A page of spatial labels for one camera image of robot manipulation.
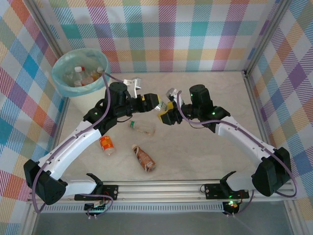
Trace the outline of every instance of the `plaid wall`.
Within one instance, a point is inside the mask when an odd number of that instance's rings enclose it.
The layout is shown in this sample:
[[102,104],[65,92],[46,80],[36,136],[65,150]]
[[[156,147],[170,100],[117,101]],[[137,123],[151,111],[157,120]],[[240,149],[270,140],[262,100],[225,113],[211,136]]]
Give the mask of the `plaid wall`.
[[252,57],[253,57],[253,55],[254,55],[254,53],[255,53],[255,50],[256,50],[256,49],[258,48],[258,46],[260,45],[260,42],[263,40],[264,33],[266,32],[268,26],[270,25],[271,20],[274,18],[275,13],[276,13],[276,11],[277,11],[277,9],[278,9],[279,3],[280,3],[281,1],[282,1],[282,0],[275,0],[275,3],[274,3],[274,5],[273,5],[272,9],[270,10],[270,13],[269,13],[268,16],[267,16],[267,19],[266,19],[266,21],[265,21],[265,23],[264,23],[264,25],[263,25],[263,27],[262,27],[260,33],[259,33],[259,36],[258,36],[256,42],[254,43],[254,46],[253,46],[252,50],[250,51],[250,54],[249,54],[249,56],[248,56],[248,59],[246,60],[244,70],[247,69],[247,67],[248,67],[249,63],[251,62],[251,59],[252,59]]
[[112,72],[241,70],[272,0],[36,0],[63,52],[92,47]]
[[22,0],[0,6],[0,235],[13,235],[30,193],[23,164],[48,152],[64,101],[56,56]]
[[292,155],[299,203],[313,234],[313,0],[294,0],[252,73],[272,144]]

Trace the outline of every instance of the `bottle cap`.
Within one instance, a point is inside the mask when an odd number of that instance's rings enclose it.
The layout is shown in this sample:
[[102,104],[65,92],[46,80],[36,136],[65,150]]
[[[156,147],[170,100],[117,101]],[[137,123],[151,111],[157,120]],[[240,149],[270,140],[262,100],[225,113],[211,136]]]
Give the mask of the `bottle cap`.
[[103,72],[103,68],[102,68],[102,67],[98,67],[98,68],[97,68],[97,72],[98,72],[98,73]]
[[77,67],[75,67],[74,69],[75,69],[75,72],[81,72],[81,71],[83,71],[82,67],[80,67],[80,66],[77,66]]
[[135,121],[130,120],[129,127],[134,129],[135,128],[134,125],[135,125]]

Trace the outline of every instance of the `black joint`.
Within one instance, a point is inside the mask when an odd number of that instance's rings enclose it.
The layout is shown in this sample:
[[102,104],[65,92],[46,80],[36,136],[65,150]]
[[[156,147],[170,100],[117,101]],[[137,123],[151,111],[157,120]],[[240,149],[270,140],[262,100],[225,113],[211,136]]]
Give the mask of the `black joint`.
[[[38,164],[28,160],[24,164],[24,172],[27,185],[32,188],[35,177],[40,170]],[[36,185],[36,194],[47,204],[52,205],[59,201],[66,191],[67,183],[62,180],[55,180],[50,176],[51,172],[42,172]]]
[[[282,147],[278,150],[275,149],[274,155],[291,171],[290,155],[286,149]],[[289,179],[290,175],[271,155],[267,158],[262,158],[262,162],[256,169],[255,174],[252,175],[252,183],[255,188],[267,197],[276,192]]]

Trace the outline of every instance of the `marble surface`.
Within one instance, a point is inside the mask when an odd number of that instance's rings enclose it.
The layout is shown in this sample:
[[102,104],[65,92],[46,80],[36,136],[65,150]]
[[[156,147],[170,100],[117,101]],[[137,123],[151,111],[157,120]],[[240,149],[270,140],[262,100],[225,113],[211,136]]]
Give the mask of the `marble surface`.
[[[228,110],[251,133],[260,137],[253,110],[240,72],[172,72],[119,73],[119,79],[142,78],[139,94],[156,93],[164,101],[174,87],[182,90],[185,103],[191,103],[189,88],[204,84],[217,106]],[[61,141],[82,120],[82,113],[69,104]],[[168,126],[162,124],[157,111],[134,114],[133,120],[149,120],[156,124],[154,136],[136,132],[127,122],[118,123],[109,135],[116,148],[111,156],[100,149],[99,142],[90,145],[65,171],[68,177],[93,173],[103,181],[127,180],[199,180],[220,179],[236,170],[254,169],[248,157],[231,142],[213,134],[207,128],[193,129],[187,122]],[[131,146],[136,143],[156,162],[156,169],[146,173],[136,160]]]

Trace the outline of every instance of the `metal frame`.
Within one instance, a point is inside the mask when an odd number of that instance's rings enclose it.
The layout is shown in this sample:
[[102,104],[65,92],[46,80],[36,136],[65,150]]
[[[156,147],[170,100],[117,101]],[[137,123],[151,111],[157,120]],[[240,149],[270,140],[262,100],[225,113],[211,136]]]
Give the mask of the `metal frame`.
[[[118,203],[181,203],[181,202],[227,202],[227,199],[206,200],[205,195],[200,192],[203,184],[219,184],[220,180],[183,180],[183,181],[112,181],[105,182],[106,185],[118,185]],[[291,182],[287,182],[280,192],[293,194],[294,188]],[[266,197],[255,192],[253,201],[283,201],[285,198],[278,194]],[[64,197],[58,203],[74,201],[73,196]]]
[[273,17],[273,19],[269,23],[269,26],[266,29],[266,31],[262,37],[262,40],[261,40],[260,44],[258,45],[258,47],[256,48],[255,53],[253,54],[252,59],[251,59],[249,65],[246,69],[246,73],[248,75],[250,75],[252,73],[253,69],[255,68],[257,63],[259,62],[262,53],[264,52],[269,41],[271,40],[272,36],[274,35],[281,19],[285,15],[285,12],[287,11],[291,2],[292,2],[292,0],[281,0],[279,2],[279,6],[277,7],[277,11],[275,13],[275,16]]
[[51,49],[53,50],[57,58],[60,58],[63,55],[63,52],[60,49],[53,34],[51,33],[49,26],[42,17],[36,3],[33,0],[24,0],[24,3],[27,6],[28,10],[30,11],[31,15],[33,16],[34,20],[36,21],[37,25],[39,26],[40,31],[44,35]]
[[[250,83],[249,75],[247,75],[247,73],[244,71],[242,71],[242,75],[243,75],[246,89],[247,89],[247,92],[251,101],[255,119],[257,121],[259,130],[261,133],[261,139],[264,142],[269,143],[269,138],[266,133],[265,124],[262,119],[260,109],[258,108],[257,102],[255,100],[255,95],[253,92],[253,87]],[[285,200],[284,203],[285,203],[286,211],[289,217],[289,221],[291,223],[293,233],[295,235],[309,235],[310,233],[306,225],[305,219],[303,218],[300,212],[298,202],[292,199],[292,200]]]

